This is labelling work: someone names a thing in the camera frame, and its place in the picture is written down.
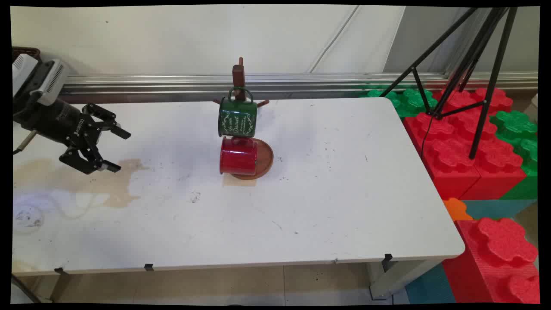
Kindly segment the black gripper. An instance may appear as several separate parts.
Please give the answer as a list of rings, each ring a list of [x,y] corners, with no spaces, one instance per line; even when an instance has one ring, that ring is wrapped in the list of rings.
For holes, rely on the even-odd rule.
[[[112,171],[116,173],[121,166],[103,159],[98,148],[91,147],[84,136],[88,129],[110,131],[114,135],[129,139],[131,133],[122,129],[116,121],[116,114],[99,105],[88,103],[81,110],[57,99],[45,106],[37,99],[15,99],[14,121],[29,131],[21,148],[27,147],[37,135],[67,146],[59,160],[86,175],[95,171]]]

